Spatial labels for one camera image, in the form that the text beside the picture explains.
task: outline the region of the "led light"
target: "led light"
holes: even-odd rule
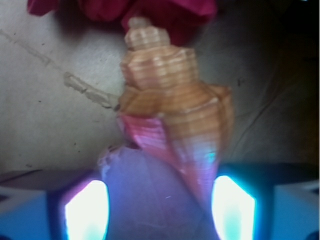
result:
[[[256,199],[228,176],[219,176],[212,191],[212,217],[221,240],[252,240]]]
[[[69,240],[105,239],[109,223],[109,195],[102,181],[91,181],[64,209]]]

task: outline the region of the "spiral shell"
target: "spiral shell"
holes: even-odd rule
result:
[[[175,167],[207,205],[232,134],[231,90],[200,81],[195,51],[170,45],[164,29],[130,21],[119,116],[135,143]]]

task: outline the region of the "shell spire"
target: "shell spire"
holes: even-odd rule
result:
[[[171,45],[165,29],[143,17],[129,26],[119,117],[135,143],[171,164],[208,209],[234,124],[231,90],[200,81],[195,51]]]

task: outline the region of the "blue light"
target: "blue light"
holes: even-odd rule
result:
[[[213,163],[216,160],[216,153],[214,151],[208,153],[207,154],[207,159],[208,159],[209,163]]]
[[[102,181],[91,181],[65,205],[64,210],[69,240],[105,239],[109,223],[109,195]]]
[[[219,176],[212,191],[212,217],[221,240],[252,240],[256,199],[228,176]]]

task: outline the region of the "concrete floor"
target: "concrete floor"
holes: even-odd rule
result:
[[[0,173],[93,167],[103,148],[123,141],[112,107],[124,85],[124,33],[62,5],[36,17],[26,1],[0,0]],[[286,32],[264,1],[223,9],[187,46],[204,81],[233,90],[224,161],[319,164],[315,42]],[[93,95],[67,87],[75,82]]]

